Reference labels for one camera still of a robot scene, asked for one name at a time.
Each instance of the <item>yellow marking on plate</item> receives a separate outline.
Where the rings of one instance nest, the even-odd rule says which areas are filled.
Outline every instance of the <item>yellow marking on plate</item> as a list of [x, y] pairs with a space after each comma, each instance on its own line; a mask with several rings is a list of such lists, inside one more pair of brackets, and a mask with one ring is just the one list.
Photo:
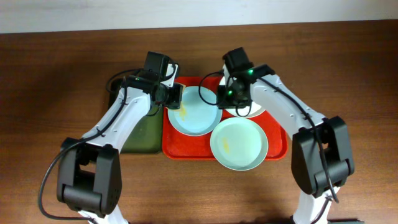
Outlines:
[[179, 112], [180, 118], [182, 121], [185, 121], [185, 117], [187, 115], [187, 109], [185, 109], [184, 104], [181, 102], [181, 110]]
[[223, 148], [224, 148], [224, 151], [225, 151], [227, 154], [229, 154], [228, 140], [227, 140], [226, 137], [223, 137], [222, 140], [223, 140]]

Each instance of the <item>white wall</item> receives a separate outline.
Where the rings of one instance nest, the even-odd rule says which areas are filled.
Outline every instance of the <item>white wall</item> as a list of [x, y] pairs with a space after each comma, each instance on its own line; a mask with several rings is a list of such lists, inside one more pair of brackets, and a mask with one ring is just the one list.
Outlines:
[[0, 0], [0, 33], [398, 19], [398, 0]]

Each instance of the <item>round plate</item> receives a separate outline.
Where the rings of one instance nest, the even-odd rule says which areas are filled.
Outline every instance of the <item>round plate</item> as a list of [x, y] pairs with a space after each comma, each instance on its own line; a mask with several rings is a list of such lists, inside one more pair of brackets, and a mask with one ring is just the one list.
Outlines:
[[244, 171], [255, 168], [266, 158], [268, 139], [255, 122], [245, 118], [230, 118], [213, 130], [210, 147], [222, 165]]
[[[220, 80], [220, 85], [225, 85], [225, 77], [223, 77]], [[239, 117], [239, 115], [236, 114], [236, 110], [234, 108], [233, 109], [225, 109], [225, 110], [228, 113], [232, 114], [233, 116]], [[264, 111], [265, 111], [265, 109], [262, 108], [260, 105], [258, 105], [255, 102], [251, 103], [251, 110], [250, 110], [250, 113], [247, 116], [245, 116], [245, 115], [249, 112], [249, 106], [247, 106], [245, 108], [238, 109], [239, 114], [241, 116], [245, 116], [244, 118], [253, 118], [255, 116], [258, 116], [258, 115], [262, 114]]]
[[[216, 101], [216, 95], [201, 87], [200, 93], [207, 101]], [[182, 93], [181, 108], [167, 112], [172, 126], [182, 134], [201, 136], [212, 131], [221, 121], [223, 110], [200, 99], [198, 86], [190, 86]]]

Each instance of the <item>wooden table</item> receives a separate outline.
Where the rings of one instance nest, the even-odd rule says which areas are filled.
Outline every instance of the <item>wooden table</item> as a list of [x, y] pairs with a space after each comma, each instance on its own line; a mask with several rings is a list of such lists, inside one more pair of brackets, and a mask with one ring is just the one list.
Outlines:
[[[0, 35], [1, 223], [63, 223], [40, 214], [39, 184], [61, 142], [104, 115], [112, 74], [143, 66], [152, 50], [173, 57], [182, 75], [203, 76], [240, 46], [308, 105], [348, 124], [356, 171], [329, 218], [397, 223], [398, 21]], [[215, 161], [125, 154], [119, 205], [133, 223], [288, 218], [299, 199], [290, 157], [236, 172]], [[56, 172], [45, 188], [47, 210], [77, 215], [55, 188]]]

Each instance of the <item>red mat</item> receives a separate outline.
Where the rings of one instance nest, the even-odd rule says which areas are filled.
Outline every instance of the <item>red mat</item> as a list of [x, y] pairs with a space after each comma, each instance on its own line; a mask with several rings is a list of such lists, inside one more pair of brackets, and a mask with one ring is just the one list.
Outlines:
[[[221, 78], [207, 78], [202, 86], [216, 93]], [[197, 86], [201, 79], [200, 77], [179, 77], [175, 82], [186, 86]], [[215, 160], [210, 149], [211, 133], [195, 137], [186, 136], [171, 125], [167, 109], [164, 109], [163, 116], [162, 150], [167, 157], [182, 160]], [[222, 121], [232, 117], [233, 115], [223, 110]], [[256, 122], [267, 135], [269, 148], [266, 160], [273, 161], [283, 158], [287, 153], [287, 137], [279, 123], [266, 111], [249, 119]]]

